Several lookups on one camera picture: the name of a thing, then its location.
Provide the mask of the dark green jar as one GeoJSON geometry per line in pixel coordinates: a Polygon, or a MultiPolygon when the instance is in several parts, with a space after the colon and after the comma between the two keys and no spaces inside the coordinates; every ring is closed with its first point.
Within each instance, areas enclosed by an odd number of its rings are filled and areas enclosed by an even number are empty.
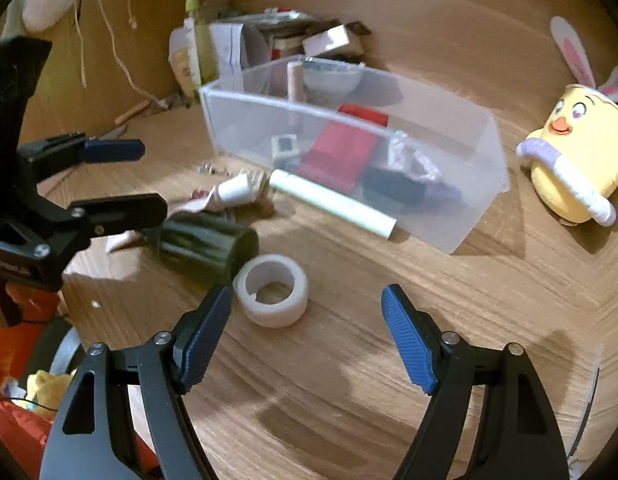
{"type": "Polygon", "coordinates": [[[201,271],[225,286],[259,255],[254,229],[207,212],[177,212],[143,234],[160,258],[201,271]]]}

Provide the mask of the white tape roll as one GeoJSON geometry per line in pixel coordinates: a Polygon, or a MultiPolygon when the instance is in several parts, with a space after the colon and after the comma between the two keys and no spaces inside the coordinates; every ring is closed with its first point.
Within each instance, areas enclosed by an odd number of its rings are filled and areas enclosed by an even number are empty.
{"type": "Polygon", "coordinates": [[[245,263],[233,278],[233,290],[247,318],[265,328],[295,324],[309,302],[306,272],[293,259],[276,254],[245,263]]]}

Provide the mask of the pink squeeze tube white cap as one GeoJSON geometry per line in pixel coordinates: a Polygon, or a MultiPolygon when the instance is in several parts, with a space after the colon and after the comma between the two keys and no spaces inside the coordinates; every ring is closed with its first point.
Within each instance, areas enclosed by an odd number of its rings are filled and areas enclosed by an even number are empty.
{"type": "MultiPolygon", "coordinates": [[[[189,214],[222,212],[254,204],[261,195],[263,181],[265,177],[262,174],[242,172],[242,174],[214,185],[209,191],[195,190],[186,200],[171,200],[167,203],[167,219],[180,212],[189,214]]],[[[161,223],[157,228],[143,228],[111,235],[106,239],[105,252],[111,254],[117,250],[134,247],[134,245],[144,245],[160,227],[161,223]]]]}

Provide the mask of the mint green long tube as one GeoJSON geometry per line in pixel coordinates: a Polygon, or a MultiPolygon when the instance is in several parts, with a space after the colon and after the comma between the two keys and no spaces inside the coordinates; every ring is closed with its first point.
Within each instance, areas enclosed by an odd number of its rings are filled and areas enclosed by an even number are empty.
{"type": "Polygon", "coordinates": [[[274,169],[271,172],[269,185],[275,190],[380,236],[383,240],[388,240],[397,224],[395,218],[382,211],[281,169],[274,169]]]}

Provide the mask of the red foil packet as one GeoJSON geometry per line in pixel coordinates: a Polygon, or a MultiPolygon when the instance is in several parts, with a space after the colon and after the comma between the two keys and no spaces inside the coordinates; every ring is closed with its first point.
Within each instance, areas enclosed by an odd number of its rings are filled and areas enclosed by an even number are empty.
{"type": "Polygon", "coordinates": [[[341,194],[350,194],[379,137],[367,129],[328,122],[293,174],[341,194]]]}

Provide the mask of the yellow green spray bottle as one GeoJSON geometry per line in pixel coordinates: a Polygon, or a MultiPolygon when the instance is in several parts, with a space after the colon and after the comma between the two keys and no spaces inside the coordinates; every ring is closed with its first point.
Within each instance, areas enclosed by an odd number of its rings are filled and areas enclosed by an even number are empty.
{"type": "Polygon", "coordinates": [[[195,89],[218,78],[218,65],[213,37],[202,13],[199,0],[185,0],[183,20],[185,39],[187,39],[187,56],[190,73],[195,89]]]}

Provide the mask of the folded white paper leaflet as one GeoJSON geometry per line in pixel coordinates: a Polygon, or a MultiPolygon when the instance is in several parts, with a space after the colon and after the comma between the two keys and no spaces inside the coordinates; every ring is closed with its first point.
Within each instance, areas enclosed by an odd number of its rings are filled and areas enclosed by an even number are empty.
{"type": "Polygon", "coordinates": [[[265,36],[248,24],[215,22],[210,25],[216,49],[220,87],[244,91],[253,87],[245,72],[270,61],[271,53],[265,36]]]}

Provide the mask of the yellow chick plush toy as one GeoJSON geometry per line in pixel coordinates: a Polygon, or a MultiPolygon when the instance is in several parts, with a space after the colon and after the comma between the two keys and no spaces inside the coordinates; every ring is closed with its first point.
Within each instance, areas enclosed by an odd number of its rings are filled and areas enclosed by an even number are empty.
{"type": "Polygon", "coordinates": [[[600,86],[583,44],[565,18],[554,16],[552,37],[577,81],[567,86],[544,126],[517,145],[534,190],[560,221],[612,226],[609,196],[618,188],[618,65],[600,86]]]}

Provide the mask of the clear plastic storage bin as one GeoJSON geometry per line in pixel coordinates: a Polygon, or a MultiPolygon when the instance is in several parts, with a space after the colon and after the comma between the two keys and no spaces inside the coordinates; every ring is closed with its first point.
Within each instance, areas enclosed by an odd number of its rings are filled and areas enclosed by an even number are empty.
{"type": "Polygon", "coordinates": [[[293,56],[199,92],[217,151],[362,228],[454,252],[510,187],[493,115],[363,64],[293,56]]]}

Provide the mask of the small white pink box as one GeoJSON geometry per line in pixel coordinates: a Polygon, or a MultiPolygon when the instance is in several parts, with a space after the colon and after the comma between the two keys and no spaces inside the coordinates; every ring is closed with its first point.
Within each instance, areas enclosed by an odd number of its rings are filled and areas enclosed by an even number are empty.
{"type": "Polygon", "coordinates": [[[359,37],[345,25],[338,25],[303,40],[303,52],[311,58],[364,55],[359,37]]]}

